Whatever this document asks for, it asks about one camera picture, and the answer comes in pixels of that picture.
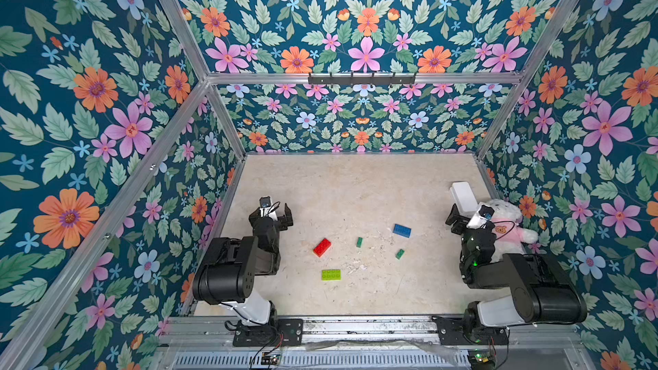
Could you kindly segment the red lego brick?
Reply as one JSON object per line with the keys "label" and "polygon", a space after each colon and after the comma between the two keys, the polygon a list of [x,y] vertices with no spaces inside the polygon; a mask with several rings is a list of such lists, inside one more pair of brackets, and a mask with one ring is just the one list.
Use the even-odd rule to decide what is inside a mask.
{"label": "red lego brick", "polygon": [[329,250],[331,246],[332,243],[327,238],[323,238],[313,249],[313,253],[317,257],[322,257],[325,253],[327,253],[327,250]]}

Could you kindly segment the blue lego brick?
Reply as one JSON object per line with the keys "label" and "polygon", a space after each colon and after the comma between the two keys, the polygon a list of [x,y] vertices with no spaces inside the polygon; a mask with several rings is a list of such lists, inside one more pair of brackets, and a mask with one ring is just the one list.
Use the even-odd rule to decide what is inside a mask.
{"label": "blue lego brick", "polygon": [[410,238],[411,237],[411,228],[403,226],[401,224],[394,224],[392,233],[398,236],[402,236],[405,238]]}

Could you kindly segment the lime green lego brick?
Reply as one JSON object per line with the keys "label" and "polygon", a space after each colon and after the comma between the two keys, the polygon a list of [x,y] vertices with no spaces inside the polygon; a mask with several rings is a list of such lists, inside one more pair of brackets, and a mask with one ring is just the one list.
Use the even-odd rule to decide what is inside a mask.
{"label": "lime green lego brick", "polygon": [[342,272],[339,269],[328,269],[321,272],[321,280],[323,282],[340,281],[342,279]]}

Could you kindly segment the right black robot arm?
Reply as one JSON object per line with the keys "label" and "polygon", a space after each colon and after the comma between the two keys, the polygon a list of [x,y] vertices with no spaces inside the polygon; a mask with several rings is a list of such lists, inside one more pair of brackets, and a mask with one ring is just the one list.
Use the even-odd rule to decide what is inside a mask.
{"label": "right black robot arm", "polygon": [[588,315],[584,298],[553,255],[529,254],[539,234],[524,228],[523,214],[504,200],[481,203],[462,214],[454,204],[446,225],[460,237],[459,270],[471,289],[508,289],[492,301],[473,301],[464,311],[467,330],[552,324],[575,325]]}

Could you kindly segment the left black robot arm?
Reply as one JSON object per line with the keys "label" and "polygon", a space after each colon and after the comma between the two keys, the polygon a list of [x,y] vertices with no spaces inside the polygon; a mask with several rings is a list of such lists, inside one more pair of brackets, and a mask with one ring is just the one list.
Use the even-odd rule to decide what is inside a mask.
{"label": "left black robot arm", "polygon": [[252,234],[210,241],[191,286],[196,301],[228,308],[246,326],[274,325],[276,308],[255,289],[255,278],[279,271],[280,233],[294,225],[288,205],[262,197],[248,216]]}

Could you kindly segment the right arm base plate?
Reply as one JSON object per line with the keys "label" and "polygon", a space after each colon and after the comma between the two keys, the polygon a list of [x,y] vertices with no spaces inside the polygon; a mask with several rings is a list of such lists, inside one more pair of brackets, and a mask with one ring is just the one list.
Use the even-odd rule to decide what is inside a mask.
{"label": "right arm base plate", "polygon": [[509,343],[505,327],[486,327],[476,320],[433,316],[440,344],[444,346],[504,346]]}

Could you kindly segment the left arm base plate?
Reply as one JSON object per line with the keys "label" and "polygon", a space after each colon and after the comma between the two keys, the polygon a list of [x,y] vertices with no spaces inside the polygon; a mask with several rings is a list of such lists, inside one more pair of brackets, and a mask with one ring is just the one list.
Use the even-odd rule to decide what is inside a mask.
{"label": "left arm base plate", "polygon": [[236,325],[232,346],[299,346],[302,344],[303,326],[304,321],[301,319],[278,319],[268,325],[247,325],[240,320]]}

